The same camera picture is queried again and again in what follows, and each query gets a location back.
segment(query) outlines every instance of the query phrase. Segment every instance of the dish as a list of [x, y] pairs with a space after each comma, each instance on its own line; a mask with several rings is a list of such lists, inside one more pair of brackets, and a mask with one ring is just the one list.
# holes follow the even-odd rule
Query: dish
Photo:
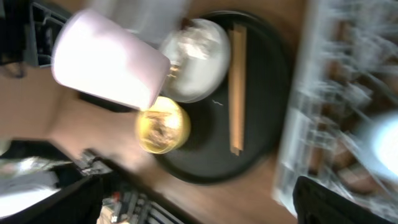
[[[193, 103], [213, 93], [224, 80], [231, 54], [229, 39], [223, 28], [206, 19], [193, 19], [192, 22], [196, 26], [209, 27], [216, 44], [207, 59], [187, 58], [178, 77], [163, 86], [164, 96], [181, 103]], [[159, 49], [172, 62], [179, 56], [177, 34], [171, 34]]]

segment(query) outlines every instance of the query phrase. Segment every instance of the black round tray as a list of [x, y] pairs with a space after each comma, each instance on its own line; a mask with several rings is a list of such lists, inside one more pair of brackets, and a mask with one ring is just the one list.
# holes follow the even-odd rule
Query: black round tray
[[226, 78], [207, 98], [180, 104], [191, 120], [190, 137], [181, 148], [155, 158], [181, 180], [214, 184], [243, 173], [275, 148], [284, 122], [290, 66], [281, 39], [262, 19], [236, 11], [212, 12], [202, 18], [226, 31], [234, 23], [247, 27], [244, 150], [239, 156], [229, 150]]

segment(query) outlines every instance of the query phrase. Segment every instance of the gold container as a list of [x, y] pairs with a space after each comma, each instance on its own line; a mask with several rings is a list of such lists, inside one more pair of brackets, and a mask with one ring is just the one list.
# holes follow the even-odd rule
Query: gold container
[[139, 144], [154, 154], [180, 147], [188, 139], [190, 129], [187, 112], [163, 96], [159, 96], [151, 108], [139, 112], [136, 125]]

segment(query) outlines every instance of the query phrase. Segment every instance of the table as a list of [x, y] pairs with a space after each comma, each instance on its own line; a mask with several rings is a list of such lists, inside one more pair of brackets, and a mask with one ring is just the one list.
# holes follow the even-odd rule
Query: table
[[[80, 0], [56, 0], [76, 11]], [[240, 9], [267, 19], [296, 53], [305, 0], [193, 0], [189, 17], [219, 9]], [[135, 139], [136, 113], [112, 113], [77, 98], [68, 91], [50, 132], [52, 141], [73, 157], [88, 147], [99, 150], [143, 183], [202, 223], [296, 223], [296, 219], [271, 198], [276, 153], [240, 177], [223, 184], [199, 186], [168, 174]]]

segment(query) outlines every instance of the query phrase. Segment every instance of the wooden chopsticks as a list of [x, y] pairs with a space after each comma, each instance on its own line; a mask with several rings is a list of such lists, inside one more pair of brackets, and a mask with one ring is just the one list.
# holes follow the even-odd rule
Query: wooden chopsticks
[[244, 109], [246, 92], [246, 27], [234, 24], [229, 31], [232, 59], [228, 75], [229, 141], [231, 152], [239, 155], [244, 144]]

